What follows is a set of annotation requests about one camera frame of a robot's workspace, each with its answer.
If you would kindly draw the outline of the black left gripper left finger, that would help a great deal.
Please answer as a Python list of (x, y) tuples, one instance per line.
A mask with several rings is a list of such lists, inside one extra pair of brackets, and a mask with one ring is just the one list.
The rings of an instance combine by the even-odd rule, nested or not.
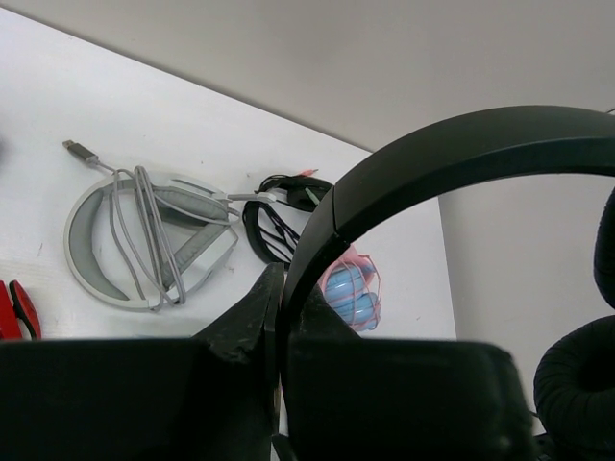
[(5, 341), (5, 460), (266, 460), (283, 267), (189, 338)]

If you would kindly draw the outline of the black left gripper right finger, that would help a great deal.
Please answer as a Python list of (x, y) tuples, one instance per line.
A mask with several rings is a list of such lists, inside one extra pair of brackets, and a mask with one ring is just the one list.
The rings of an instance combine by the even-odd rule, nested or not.
[(283, 361), (299, 460), (532, 460), (511, 355), (478, 342), (366, 339), (308, 295)]

